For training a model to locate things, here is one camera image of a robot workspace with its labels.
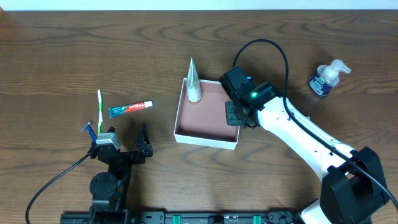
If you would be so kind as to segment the white lotion tube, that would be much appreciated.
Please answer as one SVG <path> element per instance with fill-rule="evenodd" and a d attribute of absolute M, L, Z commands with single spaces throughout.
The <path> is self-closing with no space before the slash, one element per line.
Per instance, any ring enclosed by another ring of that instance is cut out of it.
<path fill-rule="evenodd" d="M 186 96 L 191 103 L 198 103 L 201 100 L 200 79 L 195 68 L 193 58 L 190 59 L 190 65 L 187 75 Z"/>

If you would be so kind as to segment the blue hand soap pump bottle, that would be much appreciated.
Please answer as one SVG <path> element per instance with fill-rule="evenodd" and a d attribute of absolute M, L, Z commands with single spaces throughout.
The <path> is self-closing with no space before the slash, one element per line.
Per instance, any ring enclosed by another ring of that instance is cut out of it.
<path fill-rule="evenodd" d="M 335 59 L 329 65 L 320 65 L 308 80 L 309 88 L 320 98 L 326 98 L 340 82 L 339 74 L 351 73 L 351 69 L 341 60 Z"/>

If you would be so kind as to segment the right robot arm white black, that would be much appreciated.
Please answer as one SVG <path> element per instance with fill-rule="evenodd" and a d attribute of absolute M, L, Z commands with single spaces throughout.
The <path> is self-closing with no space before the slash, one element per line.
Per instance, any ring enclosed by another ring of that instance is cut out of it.
<path fill-rule="evenodd" d="M 234 109 L 229 125 L 262 127 L 292 148 L 322 182 L 320 198 L 298 214 L 301 223 L 368 223 L 388 202 L 379 156 L 369 147 L 357 151 L 307 119 L 270 83 L 221 81 Z"/>

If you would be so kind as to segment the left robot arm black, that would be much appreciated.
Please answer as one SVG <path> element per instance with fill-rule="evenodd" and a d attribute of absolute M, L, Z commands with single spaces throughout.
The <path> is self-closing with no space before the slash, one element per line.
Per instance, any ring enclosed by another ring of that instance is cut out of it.
<path fill-rule="evenodd" d="M 143 164 L 153 156 L 153 148 L 147 134 L 146 124 L 142 123 L 134 145 L 135 151 L 122 152 L 115 129 L 99 134 L 88 151 L 92 159 L 108 165 L 106 172 L 95 175 L 90 182 L 93 196 L 87 223 L 134 223 L 134 214 L 126 208 L 128 188 L 131 182 L 132 167 Z"/>

